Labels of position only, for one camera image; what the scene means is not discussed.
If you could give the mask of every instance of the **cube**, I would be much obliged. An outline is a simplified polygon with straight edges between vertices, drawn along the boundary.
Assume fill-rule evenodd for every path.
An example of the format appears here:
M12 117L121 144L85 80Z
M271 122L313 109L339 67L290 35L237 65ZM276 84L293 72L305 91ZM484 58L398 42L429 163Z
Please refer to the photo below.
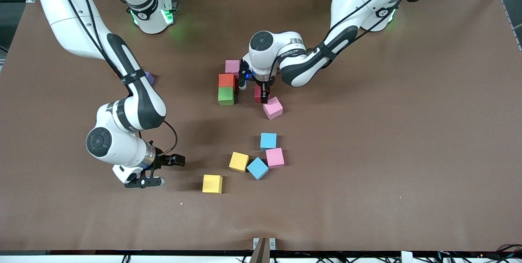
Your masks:
M235 78L234 75L231 73L222 73L219 75L219 87L220 88L226 88L228 86L231 86L234 88L235 92Z
M225 73L231 73L234 75L235 79L239 78L239 66L241 64L240 60L227 60L225 61Z
M257 157L246 167L248 169L248 172L250 172L256 180L260 180L263 175L265 175L268 172L268 166Z
M265 151L269 148L276 148L277 134L261 133L261 150Z
M248 164L248 155L233 152L230 159L229 168L240 172L246 172L246 165Z
M203 192L220 194L222 186L223 177L221 175L203 175Z
M285 166L285 159L283 159L283 149L271 148L266 150L266 161L268 168L281 168Z
M258 84L255 84L254 90L254 102L261 103L261 87Z
M147 71L146 71L146 72L145 72L145 77L146 77L147 80L149 81L149 84L150 84L150 85L153 85L153 83L154 83L154 77L153 77L153 75L151 75L150 72L147 72Z
M269 120L272 120L283 114L283 106L277 97L268 99L268 103L263 104L263 110L265 111Z
M218 102L221 106L234 105L234 88L231 86L218 88Z

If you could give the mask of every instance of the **metal bracket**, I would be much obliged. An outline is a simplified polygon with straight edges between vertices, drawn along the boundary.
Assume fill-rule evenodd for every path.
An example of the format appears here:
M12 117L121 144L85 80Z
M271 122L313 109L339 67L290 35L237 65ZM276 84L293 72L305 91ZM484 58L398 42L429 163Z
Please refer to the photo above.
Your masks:
M253 246L254 249L256 248L258 242L259 242L259 237L254 237L254 246ZM277 250L276 249L276 239L274 237L270 238L269 243L270 243L270 250Z

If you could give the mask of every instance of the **brown table surface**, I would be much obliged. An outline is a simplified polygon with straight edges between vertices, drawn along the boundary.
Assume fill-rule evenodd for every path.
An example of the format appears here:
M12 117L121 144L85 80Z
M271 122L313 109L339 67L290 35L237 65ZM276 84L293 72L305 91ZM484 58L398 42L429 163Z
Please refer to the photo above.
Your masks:
M259 30L308 47L330 0L183 0L174 27L146 35L118 0L96 0L129 44L179 134L186 168L162 188L125 189L85 138L97 108L126 95L104 61L62 49L29 4L0 73L2 250L495 250L522 240L522 57L500 0L404 3L310 84L277 82L285 113L220 107L226 59ZM261 180L229 170L278 133L287 166ZM143 133L171 146L166 127ZM220 174L223 194L202 194Z

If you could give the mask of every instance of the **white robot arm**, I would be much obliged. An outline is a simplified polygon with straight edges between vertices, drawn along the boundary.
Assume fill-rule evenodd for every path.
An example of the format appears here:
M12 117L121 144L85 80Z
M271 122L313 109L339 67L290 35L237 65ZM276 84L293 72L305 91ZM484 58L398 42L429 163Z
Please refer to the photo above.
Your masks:
M129 91L129 96L98 109L96 125L86 139L89 153L114 164L114 174L126 187L163 185L162 177L153 177L154 170L162 165L184 166L184 157L166 155L169 151L136 137L139 131L159 127L166 107L127 44L103 24L93 0L40 1L61 46L75 55L106 60ZM145 33L158 33L172 24L166 17L172 0L125 1ZM149 177L144 170L151 171Z
M256 81L262 88L261 101L268 100L279 64L281 79L298 87L308 83L327 67L349 44L355 42L360 27L380 31L388 25L401 0L332 0L330 30L316 47L306 50L301 35L294 31L274 34L259 31L250 40L248 54L241 62L239 87Z

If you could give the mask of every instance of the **black cable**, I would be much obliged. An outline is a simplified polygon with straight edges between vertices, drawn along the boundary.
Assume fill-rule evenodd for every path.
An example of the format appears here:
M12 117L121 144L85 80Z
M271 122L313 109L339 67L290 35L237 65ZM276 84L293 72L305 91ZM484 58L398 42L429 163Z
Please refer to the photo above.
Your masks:
M82 19L80 18L80 14L78 14L78 11L76 10L76 8L74 7L74 4L71 0L67 0L69 2L69 5L71 6L71 8L73 9L74 13L76 14L76 18L78 18L78 21L80 22L80 25L82 25L82 28L84 29L84 31L86 32L87 36L90 38L90 40L93 42L94 46L98 49L98 51L101 53L102 57L107 61L107 63L109 64L109 66L112 68L112 70L114 71L114 73L116 75L118 75L119 78L122 77L122 74L121 72L119 72L118 68L116 68L116 66L114 66L114 64L112 64L112 61L110 61L110 59L107 57L105 51L103 51L103 49L101 48L101 46L99 46L95 39L93 38L93 36L91 35L91 33L89 32L89 30L87 29L86 25L84 24L84 22L82 21ZM93 20L93 27L95 26L94 25L94 18L93 18L93 12L90 10L90 3L89 3L89 0L86 0L86 3L89 7L89 11L90 11L90 15L91 15L91 19Z
M319 263L319 262L323 262L323 263L326 263L325 261L323 261L324 259L330 261L330 263L334 263L330 258L326 257L326 258L319 258L319 260L315 263Z
M468 258L466 258L466 257L464 257L464 256L462 256L462 255L460 255L460 254L458 254L457 252L453 252L453 254L457 255L457 256L460 257L460 258L462 258L462 259L463 259L464 261L466 261L467 263L471 263L471 261L468 260Z
M131 261L131 256L129 254L123 256L122 263L129 263Z
M362 38L362 36L366 35L367 33L371 32L375 27L377 27L377 25L379 25L380 23L382 23L382 21L384 21L386 18L388 18L388 16L390 16L393 11L395 9L397 9L397 7L399 6L399 4L401 3L402 0L397 0L397 2L389 9L391 9L390 11L388 11L388 13L383 17L381 18L377 23L375 23L373 26L371 26L369 29L367 29L366 31L364 31L364 33L360 34L357 38L354 38L351 42L348 42L348 44L346 44L345 47L341 48L338 53L341 53L345 48L347 48L348 46L350 46L351 44L353 44L354 42L356 42L357 40L359 40L360 38ZM326 68L328 67L331 63L333 62L333 60L331 60L330 62L328 62L328 64L326 64L325 66L323 66L322 68Z
M506 246L506 247L504 247L504 248L501 248L501 249L496 250L496 252L504 252L504 251L509 250L509 249L511 249L511 248L514 248L514 247L522 247L522 245L521 245L521 244L513 244L513 245L509 245L509 246Z
M428 260L424 260L424 259L422 259L422 258L418 258L418 257L415 257L415 259L420 260L420 261L423 261L423 262L427 262L427 263L433 263L433 262L432 262L431 260L429 260L429 259L428 259Z
M174 145L173 145L170 149L166 150L166 151L163 152L163 153L158 154L158 157L170 153L170 152L171 152L171 151L172 151L172 150L177 146L177 133L176 133L176 130L172 127L172 125L170 125L170 123L166 122L165 120L164 120L164 123L165 123L166 125L168 125L168 127L170 127L170 129L172 129L172 132L174 133L174 136L176 137L176 141L174 142Z
M334 24L333 27L330 27L330 30L328 31L328 33L326 33L326 36L325 38L323 39L323 41L326 40L326 38L328 38L328 35L330 35L330 33L337 27L339 26L341 23L343 23L343 21L345 21L347 18L349 18L350 16L354 15L356 12L358 12L360 9L364 8L366 5L368 5L368 3L370 3L371 1L373 0L368 0L366 1L365 3L363 3L363 5L361 5L360 7L358 7L357 9L355 9L354 11L352 11L351 14L348 14L347 16L345 16L343 19L341 19L340 21L338 21L336 24Z

